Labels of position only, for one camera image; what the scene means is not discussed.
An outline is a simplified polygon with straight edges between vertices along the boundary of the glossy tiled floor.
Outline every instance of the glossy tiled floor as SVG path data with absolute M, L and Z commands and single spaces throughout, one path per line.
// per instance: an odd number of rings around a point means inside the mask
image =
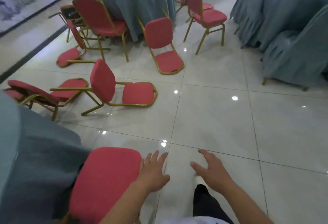
M 204 0 L 229 14 L 236 0 Z M 233 35 L 236 25 L 226 23 L 225 45 L 221 33 L 206 37 L 199 55 L 195 51 L 204 29 L 194 24 L 187 42 L 186 8 L 177 15 L 174 45 L 185 61 L 176 75 L 158 73 L 143 43 L 129 42 L 126 63 L 120 46 L 106 52 L 106 62 L 117 81 L 151 81 L 158 98 L 149 108 L 103 107 L 85 117 L 94 106 L 86 95 L 61 109 L 57 122 L 75 132 L 89 148 L 128 147 L 146 156 L 159 149 L 169 152 L 166 173 L 171 181 L 149 196 L 141 211 L 144 224 L 192 214 L 191 160 L 205 165 L 198 148 L 215 152 L 232 178 L 275 223 L 326 223 L 328 208 L 328 89 L 327 83 L 302 92 L 275 81 L 261 85 L 261 54 L 240 49 Z M 65 43 L 63 33 L 19 69 L 11 79 L 44 90 L 68 78 L 89 80 L 92 65 L 61 69 L 57 56 L 76 45 Z M 92 59 L 98 51 L 89 52 Z M 117 88 L 114 101 L 119 101 Z M 41 108 L 36 111 L 48 113 Z M 226 200 L 213 193 L 223 209 L 238 223 Z

